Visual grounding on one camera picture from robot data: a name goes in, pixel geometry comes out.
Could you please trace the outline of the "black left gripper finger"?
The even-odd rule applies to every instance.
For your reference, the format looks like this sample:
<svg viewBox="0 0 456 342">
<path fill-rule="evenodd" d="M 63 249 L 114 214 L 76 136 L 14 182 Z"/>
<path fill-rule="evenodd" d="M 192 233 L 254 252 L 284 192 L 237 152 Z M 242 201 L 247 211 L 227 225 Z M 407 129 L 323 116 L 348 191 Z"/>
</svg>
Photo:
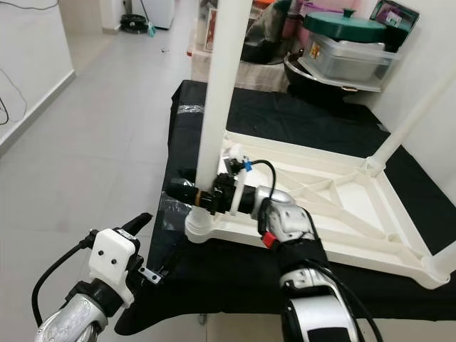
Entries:
<svg viewBox="0 0 456 342">
<path fill-rule="evenodd" d="M 143 212 L 135 218 L 131 219 L 127 224 L 120 226 L 120 230 L 127 232 L 128 234 L 139 234 L 143 228 L 151 222 L 153 216 L 149 212 Z"/>
<path fill-rule="evenodd" d="M 160 274 L 169 276 L 174 268 L 180 263 L 180 254 L 182 253 L 183 243 L 176 242 L 165 251 L 162 257 L 162 265 L 160 265 Z"/>
</svg>

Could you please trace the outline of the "white plastic table leg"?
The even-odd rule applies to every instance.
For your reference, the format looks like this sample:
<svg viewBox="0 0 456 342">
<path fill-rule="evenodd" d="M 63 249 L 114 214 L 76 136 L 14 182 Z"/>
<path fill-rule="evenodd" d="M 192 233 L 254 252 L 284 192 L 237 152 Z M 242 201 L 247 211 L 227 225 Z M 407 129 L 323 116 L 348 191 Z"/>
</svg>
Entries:
<svg viewBox="0 0 456 342">
<path fill-rule="evenodd" d="M 222 139 L 253 2 L 254 0 L 219 0 L 217 4 L 214 48 L 209 63 L 195 177 L 195 185 L 202 191 L 212 188 L 221 164 L 219 156 Z"/>
<path fill-rule="evenodd" d="M 450 275 L 456 271 L 456 240 L 450 242 L 442 250 L 433 255 L 425 255 L 421 258 L 421 264 L 427 276 L 432 280 L 424 284 L 425 288 L 434 289 L 444 286 L 452 280 Z"/>
<path fill-rule="evenodd" d="M 443 73 L 441 78 L 424 91 L 417 103 L 403 118 L 400 126 L 392 131 L 371 156 L 365 158 L 363 169 L 367 172 L 367 176 L 377 178 L 379 173 L 384 172 L 385 164 L 392 154 L 404 143 L 408 134 L 429 111 L 431 105 L 439 100 L 439 97 L 453 82 L 456 82 L 456 64 L 453 64 L 449 71 Z"/>
</svg>

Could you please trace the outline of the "crumpled clear tape patch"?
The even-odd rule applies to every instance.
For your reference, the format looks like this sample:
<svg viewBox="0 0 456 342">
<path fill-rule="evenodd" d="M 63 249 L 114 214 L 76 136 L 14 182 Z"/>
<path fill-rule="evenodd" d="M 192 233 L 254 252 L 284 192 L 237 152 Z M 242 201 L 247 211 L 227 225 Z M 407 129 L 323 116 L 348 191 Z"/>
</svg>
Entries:
<svg viewBox="0 0 456 342">
<path fill-rule="evenodd" d="M 178 201 L 172 196 L 160 193 L 155 228 L 162 232 L 185 232 L 186 217 L 191 214 L 192 205 Z"/>
</svg>

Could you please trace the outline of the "black tablecloth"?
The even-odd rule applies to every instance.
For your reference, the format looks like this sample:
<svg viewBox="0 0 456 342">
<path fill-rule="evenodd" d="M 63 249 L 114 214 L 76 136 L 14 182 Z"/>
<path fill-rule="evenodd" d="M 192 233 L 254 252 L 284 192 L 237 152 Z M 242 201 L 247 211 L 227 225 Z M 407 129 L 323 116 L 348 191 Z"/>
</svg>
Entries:
<svg viewBox="0 0 456 342">
<path fill-rule="evenodd" d="M 179 169 L 195 169 L 203 114 L 176 114 L 176 110 L 179 105 L 203 105 L 206 90 L 205 83 L 185 79 L 170 99 L 163 182 L 183 179 Z M 368 156 L 387 137 L 378 118 L 365 105 L 320 107 L 286 93 L 243 88 L 234 89 L 227 127 L 231 133 L 355 157 Z M 456 240 L 456 204 L 403 147 L 392 155 L 387 174 L 395 190 L 406 193 L 406 210 L 416 215 L 419 233 L 433 253 Z M 155 222 L 150 231 L 148 264 L 160 267 L 163 254 L 176 242 L 183 243 L 180 263 L 162 283 L 140 292 L 117 323 L 116 331 L 121 335 L 139 333 L 180 315 L 273 315 L 282 309 L 276 260 L 261 245 L 249 247 L 217 239 L 193 244 L 181 232 L 157 231 Z M 348 265 L 333 264 L 332 271 L 355 291 L 375 319 L 456 321 L 456 271 L 449 283 L 436 289 L 423 288 L 410 278 Z"/>
</svg>

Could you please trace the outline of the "beige textured cloth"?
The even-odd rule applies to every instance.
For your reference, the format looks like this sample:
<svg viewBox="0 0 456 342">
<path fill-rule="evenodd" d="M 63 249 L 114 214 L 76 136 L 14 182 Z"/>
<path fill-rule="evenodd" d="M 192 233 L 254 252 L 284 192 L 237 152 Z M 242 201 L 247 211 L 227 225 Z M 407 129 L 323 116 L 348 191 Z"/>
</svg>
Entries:
<svg viewBox="0 0 456 342">
<path fill-rule="evenodd" d="M 211 53 L 203 50 L 186 52 L 191 58 L 191 79 L 203 83 L 209 82 Z M 289 85 L 284 65 L 251 64 L 241 61 L 235 78 L 235 88 L 253 89 L 264 92 L 286 92 Z"/>
</svg>

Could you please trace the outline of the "black round pan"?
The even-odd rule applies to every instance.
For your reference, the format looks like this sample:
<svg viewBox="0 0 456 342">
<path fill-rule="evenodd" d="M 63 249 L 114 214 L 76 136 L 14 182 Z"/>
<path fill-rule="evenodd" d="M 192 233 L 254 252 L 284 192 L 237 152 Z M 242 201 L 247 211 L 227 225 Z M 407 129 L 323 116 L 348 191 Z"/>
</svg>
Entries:
<svg viewBox="0 0 456 342">
<path fill-rule="evenodd" d="M 305 100 L 313 105 L 328 107 L 346 103 L 351 95 L 369 93 L 361 88 L 342 87 L 320 81 L 311 75 L 299 61 L 302 52 L 287 54 L 283 59 L 284 75 L 288 79 L 286 93 L 299 100 Z"/>
</svg>

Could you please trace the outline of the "red printed cardboard box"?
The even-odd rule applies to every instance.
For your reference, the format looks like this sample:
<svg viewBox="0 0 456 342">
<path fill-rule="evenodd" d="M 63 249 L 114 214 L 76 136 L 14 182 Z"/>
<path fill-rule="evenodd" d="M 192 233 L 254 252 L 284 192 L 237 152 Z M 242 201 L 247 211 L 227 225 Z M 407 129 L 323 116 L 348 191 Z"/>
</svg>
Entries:
<svg viewBox="0 0 456 342">
<path fill-rule="evenodd" d="M 206 52 L 211 52 L 214 49 L 214 32 L 217 23 L 217 9 L 210 6 L 206 16 L 205 35 L 203 49 Z"/>
</svg>

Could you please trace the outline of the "black plastic bag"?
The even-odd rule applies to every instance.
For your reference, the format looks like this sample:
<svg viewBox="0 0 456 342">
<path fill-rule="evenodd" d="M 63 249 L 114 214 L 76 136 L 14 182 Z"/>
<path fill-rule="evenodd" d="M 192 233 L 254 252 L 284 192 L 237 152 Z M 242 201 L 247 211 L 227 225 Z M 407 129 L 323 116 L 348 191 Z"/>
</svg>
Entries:
<svg viewBox="0 0 456 342">
<path fill-rule="evenodd" d="M 261 11 L 245 35 L 240 58 L 243 62 L 273 64 L 282 46 L 282 32 L 292 3 L 293 0 L 276 0 Z"/>
</svg>

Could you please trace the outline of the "black round floor device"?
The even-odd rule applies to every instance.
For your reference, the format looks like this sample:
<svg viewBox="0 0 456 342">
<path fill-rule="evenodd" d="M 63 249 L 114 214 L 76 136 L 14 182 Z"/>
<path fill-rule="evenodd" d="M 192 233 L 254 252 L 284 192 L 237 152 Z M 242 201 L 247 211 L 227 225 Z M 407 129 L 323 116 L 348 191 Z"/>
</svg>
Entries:
<svg viewBox="0 0 456 342">
<path fill-rule="evenodd" d="M 146 35 L 150 32 L 149 20 L 141 14 L 123 14 L 118 29 L 134 35 Z"/>
</svg>

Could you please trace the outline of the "white cabinet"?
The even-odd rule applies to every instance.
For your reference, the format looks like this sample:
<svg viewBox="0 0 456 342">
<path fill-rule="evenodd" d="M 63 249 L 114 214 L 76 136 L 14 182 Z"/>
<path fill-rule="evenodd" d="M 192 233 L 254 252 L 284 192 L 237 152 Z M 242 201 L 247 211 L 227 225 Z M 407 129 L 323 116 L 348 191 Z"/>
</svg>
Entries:
<svg viewBox="0 0 456 342">
<path fill-rule="evenodd" d="M 141 0 L 141 3 L 151 26 L 165 30 L 172 28 L 177 0 Z"/>
</svg>

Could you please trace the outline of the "clear plastic storage box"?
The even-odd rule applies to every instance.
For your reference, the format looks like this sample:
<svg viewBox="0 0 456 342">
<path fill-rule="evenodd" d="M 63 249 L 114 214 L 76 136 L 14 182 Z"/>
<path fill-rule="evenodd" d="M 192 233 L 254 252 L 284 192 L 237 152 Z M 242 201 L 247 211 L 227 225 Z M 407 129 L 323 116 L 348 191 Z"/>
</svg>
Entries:
<svg viewBox="0 0 456 342">
<path fill-rule="evenodd" d="M 310 33 L 299 59 L 319 77 L 355 83 L 381 81 L 398 60 L 400 55 L 385 51 L 384 43 L 338 41 L 319 33 Z"/>
</svg>

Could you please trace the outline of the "green lidded pot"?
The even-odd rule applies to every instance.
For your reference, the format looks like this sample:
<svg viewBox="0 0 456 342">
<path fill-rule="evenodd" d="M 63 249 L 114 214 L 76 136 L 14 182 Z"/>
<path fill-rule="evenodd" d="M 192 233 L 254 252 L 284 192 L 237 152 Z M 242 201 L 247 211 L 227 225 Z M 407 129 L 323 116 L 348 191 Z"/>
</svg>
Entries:
<svg viewBox="0 0 456 342">
<path fill-rule="evenodd" d="M 316 35 L 356 43 L 375 43 L 383 39 L 385 25 L 368 19 L 358 19 L 354 10 L 341 13 L 313 11 L 305 16 L 305 29 Z"/>
</svg>

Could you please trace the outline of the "purple printed box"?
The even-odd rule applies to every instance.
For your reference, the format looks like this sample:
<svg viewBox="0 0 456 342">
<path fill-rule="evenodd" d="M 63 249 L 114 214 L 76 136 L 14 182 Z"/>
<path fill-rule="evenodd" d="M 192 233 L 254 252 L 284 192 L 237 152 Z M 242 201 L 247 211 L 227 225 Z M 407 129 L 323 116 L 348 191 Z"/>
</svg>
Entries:
<svg viewBox="0 0 456 342">
<path fill-rule="evenodd" d="M 385 52 L 396 53 L 413 32 L 420 13 L 395 0 L 378 0 L 369 19 L 385 26 L 383 43 Z"/>
</svg>

